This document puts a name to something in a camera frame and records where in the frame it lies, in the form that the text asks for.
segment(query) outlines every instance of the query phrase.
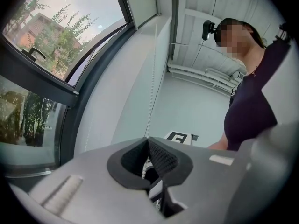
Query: dark hair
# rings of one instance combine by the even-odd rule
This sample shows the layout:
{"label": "dark hair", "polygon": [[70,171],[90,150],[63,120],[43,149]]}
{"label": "dark hair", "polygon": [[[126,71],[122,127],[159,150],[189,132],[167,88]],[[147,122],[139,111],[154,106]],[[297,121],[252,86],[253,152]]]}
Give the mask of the dark hair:
{"label": "dark hair", "polygon": [[215,42],[218,46],[221,46],[221,31],[226,30],[226,26],[227,25],[232,25],[232,24],[239,24],[239,25],[243,25],[243,26],[249,26],[251,28],[251,30],[253,31],[253,33],[251,33],[252,38],[255,40],[255,42],[261,48],[265,48],[265,45],[263,44],[261,36],[259,35],[257,30],[253,26],[251,26],[247,22],[239,21],[239,20],[233,19],[233,18],[226,18],[226,19],[222,20],[222,22],[220,22],[219,25],[217,26],[217,28],[214,32],[214,39],[215,39]]}

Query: window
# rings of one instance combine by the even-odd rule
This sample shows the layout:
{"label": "window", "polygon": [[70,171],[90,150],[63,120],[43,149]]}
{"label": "window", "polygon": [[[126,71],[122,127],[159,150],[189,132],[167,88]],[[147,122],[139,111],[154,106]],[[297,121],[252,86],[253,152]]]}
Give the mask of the window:
{"label": "window", "polygon": [[68,84],[74,86],[76,82],[78,81],[80,75],[84,71],[85,67],[89,64],[89,62],[93,59],[93,57],[98,53],[99,50],[110,40],[111,38],[104,41],[101,45],[99,45],[76,69],[72,77],[70,78]]}
{"label": "window", "polygon": [[61,106],[0,76],[0,162],[6,174],[58,166],[54,137]]}
{"label": "window", "polygon": [[91,44],[125,23],[118,0],[25,0],[3,35],[20,50],[36,48],[36,63],[64,79]]}

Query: window handle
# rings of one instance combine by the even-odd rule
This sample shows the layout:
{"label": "window handle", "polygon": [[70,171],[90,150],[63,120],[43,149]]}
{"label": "window handle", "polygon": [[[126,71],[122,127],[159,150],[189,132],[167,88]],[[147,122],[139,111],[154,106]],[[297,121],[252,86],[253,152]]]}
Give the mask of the window handle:
{"label": "window handle", "polygon": [[38,49],[36,49],[35,47],[31,47],[31,49],[29,51],[23,49],[22,53],[25,54],[25,56],[27,56],[28,58],[30,58],[32,61],[36,61],[36,57],[32,55],[32,53],[36,51],[37,53],[39,53],[44,59],[46,59],[46,56]]}

